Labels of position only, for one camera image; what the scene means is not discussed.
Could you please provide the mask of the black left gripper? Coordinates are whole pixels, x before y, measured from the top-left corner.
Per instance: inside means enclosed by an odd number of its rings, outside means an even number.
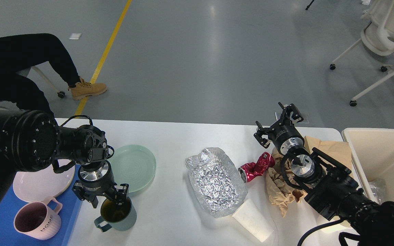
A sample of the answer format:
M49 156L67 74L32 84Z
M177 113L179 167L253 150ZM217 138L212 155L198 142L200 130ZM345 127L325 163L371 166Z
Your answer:
M79 181L72 186L72 191L80 201L91 203L95 209L98 205L97 196L106 196L106 199L115 205L124 205L127 201L129 184L116 185L111 164L102 161L93 168L87 165L78 170Z

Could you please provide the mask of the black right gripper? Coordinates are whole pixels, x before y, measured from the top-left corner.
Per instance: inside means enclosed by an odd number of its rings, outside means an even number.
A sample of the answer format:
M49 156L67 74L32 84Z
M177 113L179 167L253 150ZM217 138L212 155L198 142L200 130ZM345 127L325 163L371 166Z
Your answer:
M269 145L273 142L281 155L296 152L297 149L304 150L304 139L294 127L294 124L302 122L304 117L294 104L283 105L278 102L278 105L283 109L278 120L278 126L263 127L259 121L255 121L257 130L254 137L264 148L269 148Z

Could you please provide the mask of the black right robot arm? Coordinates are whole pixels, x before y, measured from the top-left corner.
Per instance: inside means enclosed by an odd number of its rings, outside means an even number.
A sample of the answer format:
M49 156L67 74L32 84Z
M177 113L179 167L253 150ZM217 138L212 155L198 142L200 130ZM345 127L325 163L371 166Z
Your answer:
M286 183L297 190L307 192L305 201L328 223L307 231L298 241L302 245L313 232L343 221L348 221L357 234L341 232L340 245L346 240L357 241L359 246L394 246L394 202L382 204L371 201L363 189L350 177L345 165L317 148L308 152L304 139L294 127L303 121L294 104L283 105L280 118L269 127L256 121L254 137L264 148L273 143L283 156L280 171Z

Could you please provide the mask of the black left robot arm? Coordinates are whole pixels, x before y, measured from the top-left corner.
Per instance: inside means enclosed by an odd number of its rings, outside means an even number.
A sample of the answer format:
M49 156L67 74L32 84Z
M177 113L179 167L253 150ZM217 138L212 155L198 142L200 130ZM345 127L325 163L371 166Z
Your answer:
M75 195L97 207L103 196L115 205L128 201L129 185L116 184L105 131L89 124L77 128L58 125L40 110L0 110L0 203L17 172L37 172L53 167L56 174L80 165Z

